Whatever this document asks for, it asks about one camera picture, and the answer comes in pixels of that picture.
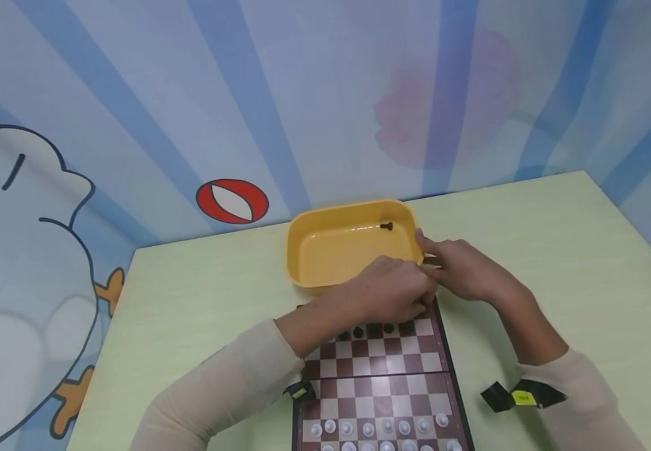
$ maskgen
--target bird foot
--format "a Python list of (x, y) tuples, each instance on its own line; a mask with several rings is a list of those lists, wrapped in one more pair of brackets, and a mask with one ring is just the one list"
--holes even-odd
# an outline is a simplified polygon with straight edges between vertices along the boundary
[(112, 271), (110, 278), (107, 279), (107, 286), (102, 286), (98, 283), (95, 283), (95, 294), (98, 298), (102, 298), (107, 301), (107, 304), (110, 305), (110, 317), (115, 314), (115, 309), (117, 308), (117, 303), (120, 300), (120, 294), (122, 293), (122, 286), (125, 284), (125, 271), (121, 267)]
[(54, 398), (61, 400), (62, 404), (49, 425), (49, 433), (54, 438), (62, 440), (67, 435), (70, 423), (80, 413), (94, 369), (94, 365), (87, 366), (79, 380), (65, 379), (55, 390)]

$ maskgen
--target forearm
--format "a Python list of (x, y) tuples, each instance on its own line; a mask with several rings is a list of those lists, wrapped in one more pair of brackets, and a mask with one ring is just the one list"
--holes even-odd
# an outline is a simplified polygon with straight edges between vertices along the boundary
[(293, 352), (303, 358), (365, 320), (366, 314), (348, 294), (348, 286), (341, 285), (277, 319), (276, 324)]
[(256, 324), (160, 393), (133, 451), (202, 451), (210, 438), (281, 398), (302, 369), (273, 320)]
[(559, 451), (645, 451), (618, 410), (618, 399), (596, 365), (568, 350), (545, 365), (518, 365), (525, 379), (540, 381), (568, 399), (539, 411)]
[(518, 361), (543, 365), (563, 356), (568, 345), (538, 307), (533, 293), (523, 286), (491, 300)]
[(496, 308), (518, 356), (525, 379), (540, 381), (566, 395), (565, 402), (539, 410), (559, 451), (642, 451), (644, 447), (618, 410), (618, 399), (583, 353), (569, 350), (523, 287)]

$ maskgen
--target hand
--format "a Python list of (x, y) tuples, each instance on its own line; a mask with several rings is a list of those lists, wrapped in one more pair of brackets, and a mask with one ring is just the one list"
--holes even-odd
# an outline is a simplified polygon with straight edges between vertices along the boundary
[(530, 290), (505, 267), (463, 239), (434, 242), (417, 229), (415, 241), (421, 250), (431, 255), (425, 257), (422, 270), (458, 298), (486, 301), (492, 305), (533, 298)]
[(380, 256), (339, 289), (343, 299), (358, 304), (366, 322), (404, 323), (425, 312), (438, 283), (414, 261)]

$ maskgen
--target light green table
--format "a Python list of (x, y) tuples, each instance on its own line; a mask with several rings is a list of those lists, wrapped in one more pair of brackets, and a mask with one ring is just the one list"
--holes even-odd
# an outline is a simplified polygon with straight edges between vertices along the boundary
[[(651, 450), (651, 247), (584, 172), (409, 202), (434, 239), (464, 238), (537, 294), (600, 367)], [(150, 400), (263, 318), (307, 300), (284, 275), (287, 224), (140, 249), (69, 451), (126, 450)], [(515, 356), (482, 303), (439, 293), (478, 450), (548, 450), (532, 410), (491, 413), (479, 393), (513, 383)], [(212, 450), (290, 450), (292, 406), (229, 429)]]

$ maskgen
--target yellow label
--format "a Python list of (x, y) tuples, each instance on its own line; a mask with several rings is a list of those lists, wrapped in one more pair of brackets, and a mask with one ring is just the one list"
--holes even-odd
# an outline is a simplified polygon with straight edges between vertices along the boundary
[(300, 390), (296, 391), (295, 393), (292, 394), (293, 399), (298, 399), (308, 391), (305, 390), (304, 388), (301, 388)]
[(524, 390), (514, 390), (511, 396), (513, 396), (516, 405), (538, 405), (533, 395)]

